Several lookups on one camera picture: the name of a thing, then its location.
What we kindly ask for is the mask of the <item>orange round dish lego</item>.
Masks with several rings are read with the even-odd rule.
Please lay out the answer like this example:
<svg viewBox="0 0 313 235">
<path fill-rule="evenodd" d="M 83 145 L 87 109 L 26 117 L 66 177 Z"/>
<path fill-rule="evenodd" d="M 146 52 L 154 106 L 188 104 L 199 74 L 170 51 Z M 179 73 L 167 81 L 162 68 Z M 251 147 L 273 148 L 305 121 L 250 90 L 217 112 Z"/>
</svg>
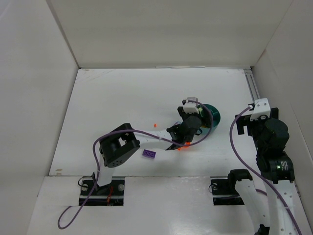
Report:
<svg viewBox="0 0 313 235">
<path fill-rule="evenodd" d="M 178 151 L 180 151 L 182 148 L 188 148 L 190 146 L 191 142 L 186 142 L 183 146 L 180 146 L 178 148 Z"/>
</svg>

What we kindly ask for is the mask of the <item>dark purple long lego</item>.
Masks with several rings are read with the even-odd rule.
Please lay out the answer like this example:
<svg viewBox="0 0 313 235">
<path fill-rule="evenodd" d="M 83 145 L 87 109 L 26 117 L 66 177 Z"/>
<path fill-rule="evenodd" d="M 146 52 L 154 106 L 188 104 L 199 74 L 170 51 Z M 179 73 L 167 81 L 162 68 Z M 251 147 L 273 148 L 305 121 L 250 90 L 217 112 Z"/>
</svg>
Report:
<svg viewBox="0 0 313 235">
<path fill-rule="evenodd" d="M 144 149 L 143 152 L 142 152 L 142 156 L 146 157 L 146 158 L 149 158 L 149 159 L 155 159 L 156 152 Z"/>
</svg>

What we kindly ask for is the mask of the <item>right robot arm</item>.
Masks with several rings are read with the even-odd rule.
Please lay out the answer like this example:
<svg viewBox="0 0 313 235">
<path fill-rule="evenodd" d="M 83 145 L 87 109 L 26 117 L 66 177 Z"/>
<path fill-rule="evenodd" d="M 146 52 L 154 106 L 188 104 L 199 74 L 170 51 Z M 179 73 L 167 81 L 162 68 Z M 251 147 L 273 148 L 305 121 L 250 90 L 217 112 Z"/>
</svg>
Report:
<svg viewBox="0 0 313 235">
<path fill-rule="evenodd" d="M 257 170 L 236 150 L 234 129 L 253 138 Z M 242 198 L 257 235 L 302 234 L 293 209 L 293 162 L 284 151 L 289 137 L 287 125 L 278 118 L 278 108 L 250 104 L 230 126 L 230 145 L 246 168 L 230 171 L 228 180 Z"/>
</svg>

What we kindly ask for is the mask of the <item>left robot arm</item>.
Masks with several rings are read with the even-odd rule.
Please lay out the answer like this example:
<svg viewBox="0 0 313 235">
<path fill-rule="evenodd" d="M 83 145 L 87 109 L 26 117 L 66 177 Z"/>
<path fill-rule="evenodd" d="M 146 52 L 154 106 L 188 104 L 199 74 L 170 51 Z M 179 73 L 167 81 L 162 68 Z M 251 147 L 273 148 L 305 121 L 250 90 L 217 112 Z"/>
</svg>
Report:
<svg viewBox="0 0 313 235">
<path fill-rule="evenodd" d="M 139 149 L 171 151 L 193 146 L 204 141 L 214 127 L 214 112 L 204 104 L 186 103 L 178 107 L 178 113 L 182 122 L 167 129 L 145 132 L 124 123 L 97 140 L 102 160 L 97 164 L 94 183 L 98 187 L 109 185 L 113 169 Z"/>
</svg>

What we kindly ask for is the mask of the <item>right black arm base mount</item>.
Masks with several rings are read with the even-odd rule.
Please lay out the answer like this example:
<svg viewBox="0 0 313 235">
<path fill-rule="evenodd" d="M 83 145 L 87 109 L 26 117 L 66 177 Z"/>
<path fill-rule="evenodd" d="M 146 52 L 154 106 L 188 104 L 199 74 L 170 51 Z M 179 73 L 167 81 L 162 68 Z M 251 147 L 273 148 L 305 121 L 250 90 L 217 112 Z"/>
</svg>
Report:
<svg viewBox="0 0 313 235">
<path fill-rule="evenodd" d="M 251 174 L 246 169 L 233 169 L 226 177 L 211 177 L 208 190 L 213 196 L 213 205 L 244 205 L 242 198 L 235 190 L 236 183 L 243 179 L 252 180 Z"/>
</svg>

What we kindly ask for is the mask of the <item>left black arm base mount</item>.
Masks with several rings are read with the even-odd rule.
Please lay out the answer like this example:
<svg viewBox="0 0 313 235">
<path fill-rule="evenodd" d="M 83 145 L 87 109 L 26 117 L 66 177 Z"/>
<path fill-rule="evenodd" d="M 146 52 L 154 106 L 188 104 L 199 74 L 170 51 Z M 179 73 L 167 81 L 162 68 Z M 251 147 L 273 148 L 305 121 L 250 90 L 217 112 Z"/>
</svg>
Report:
<svg viewBox="0 0 313 235">
<path fill-rule="evenodd" d="M 94 185 L 95 176 L 83 176 L 78 180 L 80 187 L 79 206 L 81 206 Z M 123 206 L 125 177 L 113 177 L 110 184 L 97 186 L 84 204 L 85 206 Z"/>
</svg>

